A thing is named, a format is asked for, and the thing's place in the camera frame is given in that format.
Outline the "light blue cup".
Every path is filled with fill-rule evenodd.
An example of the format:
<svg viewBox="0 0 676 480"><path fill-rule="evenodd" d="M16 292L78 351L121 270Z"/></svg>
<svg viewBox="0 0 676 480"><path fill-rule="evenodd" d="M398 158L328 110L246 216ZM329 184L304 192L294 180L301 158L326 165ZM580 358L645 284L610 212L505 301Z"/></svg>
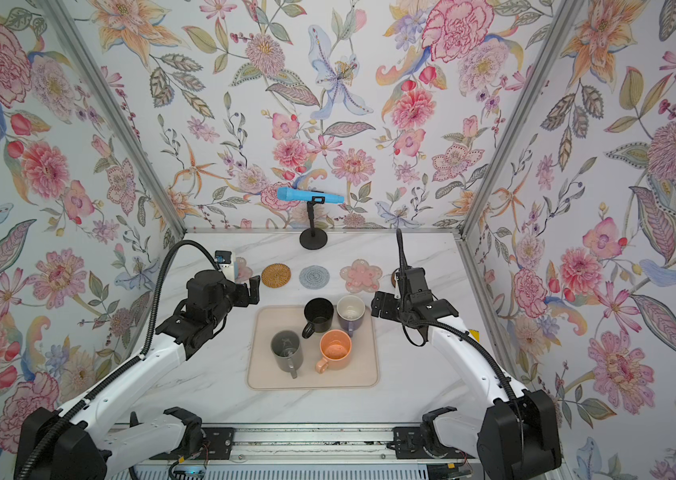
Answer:
<svg viewBox="0 0 676 480"><path fill-rule="evenodd" d="M238 276L238 264L235 253L230 250L216 250L214 256L224 276L228 280L235 282Z"/></svg>

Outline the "woven rattan round coaster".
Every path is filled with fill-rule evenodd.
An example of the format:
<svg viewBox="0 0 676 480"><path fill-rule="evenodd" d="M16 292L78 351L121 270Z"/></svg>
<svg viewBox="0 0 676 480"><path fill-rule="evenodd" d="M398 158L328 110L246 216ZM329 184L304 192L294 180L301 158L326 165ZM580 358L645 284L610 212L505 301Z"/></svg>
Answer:
<svg viewBox="0 0 676 480"><path fill-rule="evenodd" d="M291 278L292 271L290 267L283 263L268 265L261 274L262 283L272 289L287 285Z"/></svg>

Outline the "blue woven round coaster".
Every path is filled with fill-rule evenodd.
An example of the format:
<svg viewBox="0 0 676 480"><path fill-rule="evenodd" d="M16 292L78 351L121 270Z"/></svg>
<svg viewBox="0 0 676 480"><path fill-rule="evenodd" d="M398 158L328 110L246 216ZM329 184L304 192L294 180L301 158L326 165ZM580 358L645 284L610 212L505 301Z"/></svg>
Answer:
<svg viewBox="0 0 676 480"><path fill-rule="evenodd" d="M306 289L319 290L330 282L330 273L323 266L311 265L300 272L299 282Z"/></svg>

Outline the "black cup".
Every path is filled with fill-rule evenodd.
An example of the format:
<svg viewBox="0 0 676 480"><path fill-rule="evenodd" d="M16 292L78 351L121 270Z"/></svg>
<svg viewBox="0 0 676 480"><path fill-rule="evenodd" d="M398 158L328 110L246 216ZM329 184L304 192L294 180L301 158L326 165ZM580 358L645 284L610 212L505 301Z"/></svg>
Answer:
<svg viewBox="0 0 676 480"><path fill-rule="evenodd" d="M332 328L334 314L334 305L330 300L326 298L310 300L304 307L306 325L301 336L309 339L316 333L326 333Z"/></svg>

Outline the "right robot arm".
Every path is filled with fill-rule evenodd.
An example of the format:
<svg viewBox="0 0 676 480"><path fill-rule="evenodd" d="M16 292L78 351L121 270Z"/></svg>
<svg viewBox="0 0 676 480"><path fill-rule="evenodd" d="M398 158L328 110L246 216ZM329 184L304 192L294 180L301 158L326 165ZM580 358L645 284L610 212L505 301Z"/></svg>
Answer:
<svg viewBox="0 0 676 480"><path fill-rule="evenodd" d="M408 263L401 232L396 241L397 290L374 295L372 316L400 324L404 333L417 331L418 347L434 347L473 393L461 407L440 407L423 415L423 450L435 458L451 451L475 457L490 479L534 479L561 467L559 425L550 395L530 391L511 376L470 333L452 303L433 293L425 270Z"/></svg>

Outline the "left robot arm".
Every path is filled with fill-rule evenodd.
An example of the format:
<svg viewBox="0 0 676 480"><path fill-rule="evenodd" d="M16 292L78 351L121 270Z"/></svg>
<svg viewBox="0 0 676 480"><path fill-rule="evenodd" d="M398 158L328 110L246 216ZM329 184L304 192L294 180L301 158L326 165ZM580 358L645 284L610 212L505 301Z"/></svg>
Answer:
<svg viewBox="0 0 676 480"><path fill-rule="evenodd" d="M205 442L202 418L181 407L118 433L111 429L158 380L222 332L234 308L258 304L260 284L258 276L237 284L221 271L197 273L143 351L58 409L41 407L24 420L15 478L107 479L156 455L197 453Z"/></svg>

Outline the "orange cup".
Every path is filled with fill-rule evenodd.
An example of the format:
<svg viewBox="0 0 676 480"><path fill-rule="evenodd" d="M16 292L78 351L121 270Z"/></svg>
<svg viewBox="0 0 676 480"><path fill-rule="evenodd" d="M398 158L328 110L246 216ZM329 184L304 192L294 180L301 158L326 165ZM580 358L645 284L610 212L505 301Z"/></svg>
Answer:
<svg viewBox="0 0 676 480"><path fill-rule="evenodd" d="M328 370L341 370L348 366L352 353L352 338L342 330L330 330L323 334L319 349L321 359L315 370L324 374Z"/></svg>

